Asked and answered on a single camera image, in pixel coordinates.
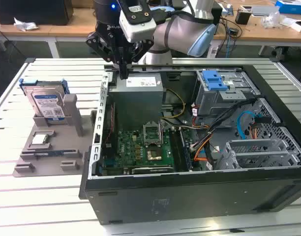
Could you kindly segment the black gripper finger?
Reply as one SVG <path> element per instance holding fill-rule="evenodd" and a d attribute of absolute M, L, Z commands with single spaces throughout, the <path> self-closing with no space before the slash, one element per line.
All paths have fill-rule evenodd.
<path fill-rule="evenodd" d="M 86 44 L 106 62 L 112 62 L 118 69 L 120 78 L 125 79 L 125 64 L 113 32 L 107 33 L 106 39 L 103 39 L 97 31 L 94 31 L 88 35 Z"/>
<path fill-rule="evenodd" d="M 135 43 L 127 43 L 124 48 L 124 79 L 127 79 L 133 62 L 138 62 L 153 46 L 153 40 L 146 39 Z"/>

